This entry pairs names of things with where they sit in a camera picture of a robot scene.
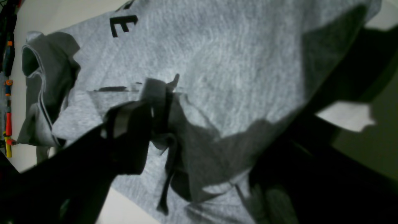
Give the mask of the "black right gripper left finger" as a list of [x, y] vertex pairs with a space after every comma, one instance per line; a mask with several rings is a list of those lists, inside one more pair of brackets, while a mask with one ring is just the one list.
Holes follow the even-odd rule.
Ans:
[[94, 224], [118, 175], [143, 172], [152, 108], [111, 108], [102, 125], [52, 158], [1, 183], [2, 224]]

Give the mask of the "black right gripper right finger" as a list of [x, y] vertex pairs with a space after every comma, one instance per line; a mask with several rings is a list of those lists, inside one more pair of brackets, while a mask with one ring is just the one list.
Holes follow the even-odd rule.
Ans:
[[251, 186], [281, 187], [302, 224], [396, 224], [397, 181], [334, 149], [337, 127], [295, 121], [260, 156]]

